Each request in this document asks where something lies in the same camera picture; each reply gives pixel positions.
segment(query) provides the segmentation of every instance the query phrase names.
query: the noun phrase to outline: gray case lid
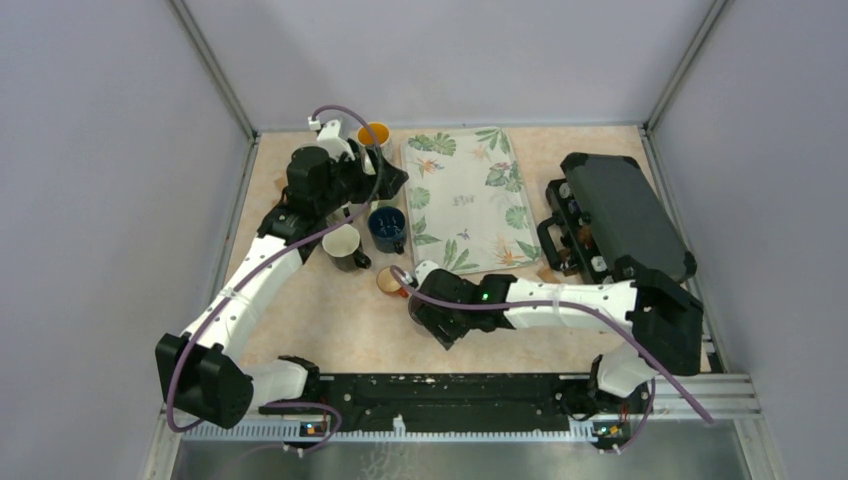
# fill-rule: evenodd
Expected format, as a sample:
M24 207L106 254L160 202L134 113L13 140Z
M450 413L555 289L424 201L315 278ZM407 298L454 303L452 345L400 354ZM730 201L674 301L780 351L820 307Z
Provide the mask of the gray case lid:
M639 164L631 157L572 153L560 165L610 269L631 256L676 282L695 274L686 249Z

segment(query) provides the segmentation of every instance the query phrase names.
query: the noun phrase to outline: table surface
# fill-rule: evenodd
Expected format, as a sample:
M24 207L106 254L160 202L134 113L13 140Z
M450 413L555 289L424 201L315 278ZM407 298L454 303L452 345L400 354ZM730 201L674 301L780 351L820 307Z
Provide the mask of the table surface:
M392 132L394 144L434 129ZM638 130L635 126L507 128L524 177L534 221L550 216L544 190L563 174L559 164L575 151L627 155L635 158L653 186ZM247 198L235 236L228 277L244 259L260 221L276 204L286 184L285 169L291 153L313 142L311 132L262 135ZM395 152L394 162L400 164ZM405 201L399 208L406 209ZM455 372L587 372L592 360L622 340L605 334L570 328L469 332L445 351L407 313L406 300L380 292L377 272L396 264L412 268L407 245L404 255L378 252L365 226L365 215L354 222L371 257L369 270L342 273L319 247L285 283L262 315L241 358L243 365L265 363L279 355L296 355L336 373L455 373ZM537 265L504 272L537 279ZM484 274L468 275L477 282ZM565 283L579 283L577 277ZM702 370L709 371L702 354Z

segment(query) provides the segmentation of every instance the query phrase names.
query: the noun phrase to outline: wall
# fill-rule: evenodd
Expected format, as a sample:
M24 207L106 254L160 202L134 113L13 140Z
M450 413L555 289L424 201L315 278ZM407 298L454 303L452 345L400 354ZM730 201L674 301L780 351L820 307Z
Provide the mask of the wall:
M735 2L658 142L724 354L790 478L844 478L848 3Z
M0 469L136 478L246 140L164 1L0 7Z
M189 0L254 126L637 123L711 0Z

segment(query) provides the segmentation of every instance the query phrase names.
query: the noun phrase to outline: cup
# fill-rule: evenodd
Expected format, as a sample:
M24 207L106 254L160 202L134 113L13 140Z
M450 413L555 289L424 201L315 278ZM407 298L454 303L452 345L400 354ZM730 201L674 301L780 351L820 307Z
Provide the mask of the cup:
M371 267L371 259L362 252L362 237L351 225L342 225L324 235L321 246L333 265L343 272Z
M403 253L406 243L406 217L395 207L380 207L368 217L368 230L377 250L384 253Z
M380 153L383 154L383 158L386 159L387 162L391 163L395 154L395 148L392 144L392 134L391 131L389 131L389 127L380 122L373 122L368 125L371 126L371 128L374 129L374 133L377 134L377 143L380 144ZM365 127L359 128L359 131L356 132L356 139L364 147L372 147L374 143L374 140L371 139L371 135L368 134L368 130L365 130Z
M392 276L391 267L386 267L377 274L377 288L386 295L400 295L403 298L409 297L409 293Z

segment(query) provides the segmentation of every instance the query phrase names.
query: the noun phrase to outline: white arm segment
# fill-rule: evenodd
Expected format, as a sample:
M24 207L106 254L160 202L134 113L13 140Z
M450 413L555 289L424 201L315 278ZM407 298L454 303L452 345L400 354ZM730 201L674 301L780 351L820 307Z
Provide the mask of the white arm segment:
M632 324L626 319L627 312L636 309L636 288L631 282L618 282L607 285L566 285L552 283L533 283L518 279L507 293L507 302L524 300L553 300L579 303L598 310L613 319L621 328L630 331ZM588 328L601 332L611 329L588 313L573 308L559 307L521 307L511 308L504 316L516 329L563 326ZM636 349L624 342L615 350L605 353L598 368L598 388L616 395L627 397L642 383L654 378L656 370L639 357Z
M275 260L253 277L240 292L235 293L233 288L265 259L285 247L285 240L271 235L254 238L236 273L221 289L209 308L186 327L183 333L193 335L213 307L218 305L223 297L230 297L230 302L209 325L197 344L207 348L212 348L216 343L220 344L224 347L224 354L238 361L259 317L286 279L303 265L300 253L295 249ZM251 408L273 400L297 398L306 384L306 369L284 360L277 359L265 365L245 367L242 371L253 377Z

